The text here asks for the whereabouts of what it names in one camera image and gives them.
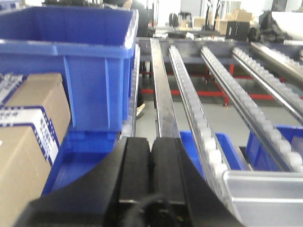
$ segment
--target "aluminum rail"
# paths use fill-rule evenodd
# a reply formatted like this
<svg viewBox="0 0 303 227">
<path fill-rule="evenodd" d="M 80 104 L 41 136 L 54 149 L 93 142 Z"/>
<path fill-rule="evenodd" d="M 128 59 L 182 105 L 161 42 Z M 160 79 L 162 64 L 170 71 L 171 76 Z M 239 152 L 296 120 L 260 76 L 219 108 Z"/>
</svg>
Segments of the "aluminum rail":
<svg viewBox="0 0 303 227">
<path fill-rule="evenodd" d="M 179 51 L 175 46 L 169 49 L 171 64 L 183 100 L 183 106 L 193 133 L 203 173 L 210 188 L 223 201 L 220 181 L 223 172 L 230 169 L 225 154 L 213 133 L 203 106 L 190 80 Z"/>
<path fill-rule="evenodd" d="M 272 156 L 277 167 L 287 172 L 302 171 L 303 162 L 301 155 L 292 151 L 290 143 L 283 138 L 280 131 L 265 117 L 263 111 L 217 60 L 213 53 L 207 47 L 203 47 L 201 53 L 210 71 L 229 95 L 245 123 L 256 134 L 263 147 Z"/>
<path fill-rule="evenodd" d="M 273 70 L 303 90 L 303 66 L 279 51 L 271 50 L 262 44 L 251 43 L 252 50 L 271 63 Z"/>
<path fill-rule="evenodd" d="M 239 48 L 234 48 L 234 58 L 238 63 L 251 75 L 257 82 L 271 93 L 278 101 L 280 101 L 290 113 L 303 124 L 303 100 L 288 88 L 273 74 L 265 70 L 259 63 L 249 57 Z"/>
<path fill-rule="evenodd" d="M 134 69 L 131 82 L 131 96 L 129 98 L 128 119 L 123 122 L 120 139 L 122 137 L 135 137 L 136 135 L 136 114 L 139 85 L 139 64 L 140 64 L 140 47 L 136 44 Z"/>
<path fill-rule="evenodd" d="M 180 138 L 159 40 L 151 39 L 157 136 Z"/>
</svg>

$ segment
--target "blue plastic bin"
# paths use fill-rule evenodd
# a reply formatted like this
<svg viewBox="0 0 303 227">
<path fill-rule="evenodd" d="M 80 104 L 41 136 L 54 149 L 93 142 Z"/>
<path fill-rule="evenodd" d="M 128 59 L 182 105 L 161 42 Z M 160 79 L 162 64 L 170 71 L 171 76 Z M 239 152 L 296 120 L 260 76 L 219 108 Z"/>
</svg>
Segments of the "blue plastic bin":
<svg viewBox="0 0 303 227">
<path fill-rule="evenodd" d="M 303 127 L 277 125 L 276 128 L 303 155 Z M 255 170 L 278 171 L 269 153 L 262 147 L 258 138 L 251 132 L 246 146 L 246 155 Z"/>
<path fill-rule="evenodd" d="M 86 174 L 110 153 L 115 139 L 116 133 L 69 131 L 42 195 L 58 190 Z"/>
<path fill-rule="evenodd" d="M 194 163 L 194 165 L 197 168 L 197 170 L 199 171 L 199 173 L 204 177 L 203 170 L 201 168 L 201 164 L 199 161 L 198 152 L 197 152 L 194 138 L 193 138 L 191 131 L 181 131 L 180 135 L 181 135 L 183 145 L 184 145 L 190 159 Z M 221 133 L 221 132 L 217 132 L 216 136 L 223 149 L 226 159 L 229 162 L 231 169 L 243 170 L 245 167 L 244 167 L 243 163 L 241 163 L 241 160 L 239 159 L 239 157 L 237 156 L 237 152 L 235 151 L 235 148 L 234 148 L 229 136 L 226 135 L 225 133 Z"/>
<path fill-rule="evenodd" d="M 76 130 L 120 131 L 137 21 L 137 11 L 86 7 L 0 13 L 0 72 L 59 72 Z"/>
</svg>

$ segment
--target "shoe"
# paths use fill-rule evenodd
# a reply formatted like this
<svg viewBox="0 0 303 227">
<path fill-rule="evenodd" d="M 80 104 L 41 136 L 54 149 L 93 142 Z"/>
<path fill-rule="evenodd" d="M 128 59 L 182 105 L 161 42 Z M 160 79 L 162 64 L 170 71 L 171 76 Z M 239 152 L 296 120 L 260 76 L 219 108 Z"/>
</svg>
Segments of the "shoe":
<svg viewBox="0 0 303 227">
<path fill-rule="evenodd" d="M 139 114 L 142 112 L 144 107 L 145 107 L 145 103 L 143 103 L 141 106 L 137 107 L 137 116 L 139 116 Z"/>
</svg>

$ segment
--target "conveyor rack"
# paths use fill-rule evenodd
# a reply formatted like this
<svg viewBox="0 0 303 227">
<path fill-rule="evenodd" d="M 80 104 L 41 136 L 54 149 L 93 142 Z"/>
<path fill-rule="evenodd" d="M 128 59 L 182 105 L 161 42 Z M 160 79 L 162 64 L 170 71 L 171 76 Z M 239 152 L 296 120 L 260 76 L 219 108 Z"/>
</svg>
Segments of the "conveyor rack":
<svg viewBox="0 0 303 227">
<path fill-rule="evenodd" d="M 243 171 L 231 170 L 185 62 L 207 64 L 245 123 L 268 148 L 280 170 L 287 172 L 302 171 L 301 156 L 292 150 L 222 63 L 239 62 L 300 119 L 298 97 L 243 52 L 247 51 L 247 44 L 182 41 L 181 46 L 187 49 L 181 50 L 179 41 L 139 39 L 138 43 L 141 55 L 137 48 L 130 120 L 124 124 L 120 141 L 88 174 L 31 202 L 16 226 L 243 226 L 230 212 L 245 226 L 302 226 L 303 174 L 250 171 L 247 163 Z M 217 45 L 228 49 L 228 54 L 214 54 L 212 50 Z M 196 56 L 182 57 L 191 55 L 190 52 Z M 151 153 L 145 139 L 133 137 L 139 56 L 143 61 L 152 61 L 154 73 L 158 138 Z M 281 56 L 287 63 L 292 62 Z M 207 184 L 182 146 L 165 62 L 172 64 Z"/>
</svg>

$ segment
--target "metal tray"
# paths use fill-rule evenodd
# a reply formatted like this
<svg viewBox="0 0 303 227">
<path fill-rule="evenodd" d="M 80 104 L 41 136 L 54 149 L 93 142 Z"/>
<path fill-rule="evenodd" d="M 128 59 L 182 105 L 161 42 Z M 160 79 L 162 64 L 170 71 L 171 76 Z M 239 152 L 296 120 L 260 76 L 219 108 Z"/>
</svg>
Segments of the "metal tray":
<svg viewBox="0 0 303 227">
<path fill-rule="evenodd" d="M 248 227 L 302 227 L 303 174 L 226 171 L 229 204 Z"/>
</svg>

